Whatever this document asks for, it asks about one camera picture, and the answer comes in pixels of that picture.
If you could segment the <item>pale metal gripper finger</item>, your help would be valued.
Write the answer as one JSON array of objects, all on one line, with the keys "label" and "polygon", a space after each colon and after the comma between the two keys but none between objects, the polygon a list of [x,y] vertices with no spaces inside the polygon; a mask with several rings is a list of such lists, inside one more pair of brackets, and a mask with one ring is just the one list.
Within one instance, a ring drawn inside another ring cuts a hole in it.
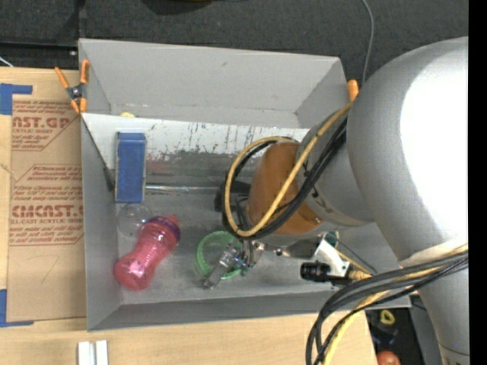
[{"label": "pale metal gripper finger", "polygon": [[229,243],[223,251],[219,263],[223,266],[239,266],[241,262],[241,243]]},{"label": "pale metal gripper finger", "polygon": [[209,290],[213,289],[232,268],[233,262],[231,260],[220,259],[210,275],[205,279],[203,287]]}]

